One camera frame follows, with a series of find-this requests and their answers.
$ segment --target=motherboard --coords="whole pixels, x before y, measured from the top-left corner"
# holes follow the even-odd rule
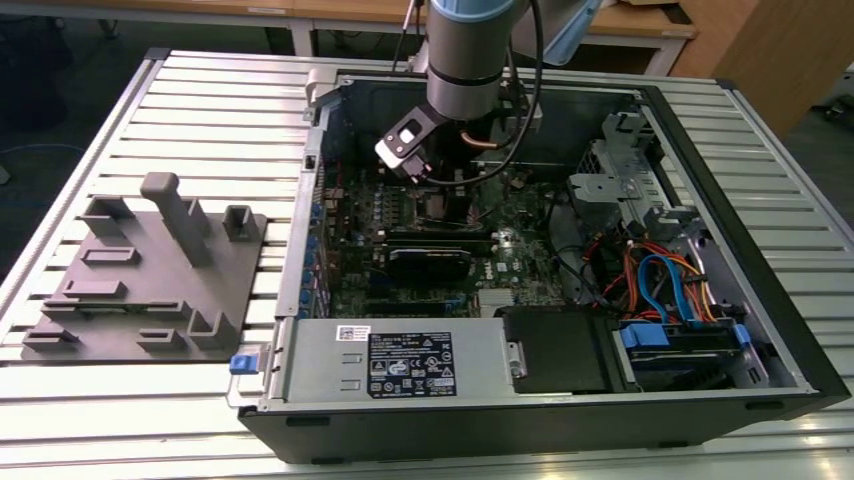
[[[544,233],[554,187],[529,176],[509,171],[454,192],[332,168],[332,315],[478,317],[564,305]]]

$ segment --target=gray plastic part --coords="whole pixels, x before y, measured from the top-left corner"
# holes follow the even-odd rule
[[[230,205],[226,207],[223,227],[229,240],[233,242],[257,242],[261,239],[258,224],[249,205]]]
[[[137,265],[139,252],[134,247],[94,248],[85,251],[81,260],[87,265]]]
[[[203,350],[223,350],[240,341],[235,327],[229,323],[229,318],[222,312],[217,315],[214,325],[211,325],[199,310],[194,310],[187,336]]]
[[[143,180],[141,193],[151,200],[163,215],[163,224],[182,247],[187,260],[194,267],[211,263],[211,252],[205,244],[205,235],[193,221],[187,206],[178,194],[178,175],[167,172],[150,172]]]
[[[244,228],[229,231],[227,214],[205,214],[178,196],[173,174],[145,184],[181,225],[171,228],[161,213],[133,212],[121,198],[93,199],[85,216],[94,233],[25,337],[25,360],[225,361],[237,351],[268,218],[238,206],[231,215]],[[185,239],[195,235],[209,264],[187,261],[175,230]]]
[[[147,352],[182,351],[187,342],[174,328],[141,328],[137,344]]]
[[[70,298],[122,298],[129,288],[119,280],[70,280],[61,292]]]
[[[134,218],[134,212],[125,200],[122,197],[109,196],[97,197],[81,216],[81,220],[86,222],[93,233],[105,238],[107,245],[125,239],[119,220],[127,218]]]

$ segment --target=power supply label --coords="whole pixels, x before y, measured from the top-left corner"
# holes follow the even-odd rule
[[[373,398],[457,395],[452,333],[373,333],[369,339]]]

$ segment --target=black cable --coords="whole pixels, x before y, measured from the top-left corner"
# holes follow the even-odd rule
[[[544,83],[544,17],[540,10],[540,2],[538,0],[532,1],[532,13],[534,14],[534,31],[537,37],[537,69],[534,73],[534,94],[532,96],[532,106],[529,107],[529,115],[525,118],[525,124],[522,125],[522,131],[516,138],[513,143],[513,147],[510,148],[510,153],[508,153],[508,158],[501,163],[501,165],[485,175],[480,177],[469,178],[466,180],[461,180],[457,182],[446,182],[445,180],[437,180],[436,178],[425,178],[425,182],[438,185],[441,187],[461,187],[466,185],[474,185],[476,183],[481,183],[485,180],[496,177],[500,173],[505,171],[508,166],[513,163],[513,160],[517,157],[517,153],[520,151],[520,147],[522,142],[525,141],[525,137],[529,134],[532,129],[532,123],[534,123],[534,112],[537,111],[537,105],[540,103],[540,93],[542,89]]]
[[[522,84],[522,80],[520,80],[520,70],[517,69],[517,62],[513,60],[513,39],[510,40],[510,44],[508,45],[508,67],[510,68],[510,90],[517,92],[518,97],[512,100],[514,102],[514,111],[517,114],[517,123],[513,128],[513,133],[508,136],[505,141],[498,144],[498,148],[496,150],[501,150],[502,148],[508,148],[510,143],[514,141],[517,136],[520,135],[520,128],[522,127],[522,105],[525,105],[525,85]]]
[[[392,71],[398,70],[398,57],[401,56],[401,48],[404,47],[404,40],[406,39],[406,30],[401,32],[401,38],[398,39],[398,46],[396,47],[394,62],[392,62]]]

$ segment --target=aluminum extrusion table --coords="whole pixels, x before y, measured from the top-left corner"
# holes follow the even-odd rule
[[[41,298],[57,289],[87,234],[75,219],[87,197],[138,195],[149,171],[178,173],[181,193],[201,197],[206,211],[222,211],[240,201],[273,220],[244,342],[272,339],[309,127],[308,72],[320,65],[384,70],[390,63],[159,53],[143,62],[0,288],[3,362],[21,358]],[[707,80],[572,72],[548,76],[605,85],[632,80],[661,88],[854,389],[854,235],[741,94]],[[688,196],[676,175],[675,182]],[[154,209],[138,196],[129,204]],[[753,425],[700,447],[321,467],[282,463],[245,430],[231,406],[261,392],[261,378],[233,379],[227,365],[11,363],[0,368],[0,477],[569,479],[584,474],[589,479],[705,479],[763,472],[765,478],[836,480],[854,472],[851,400],[799,420]]]

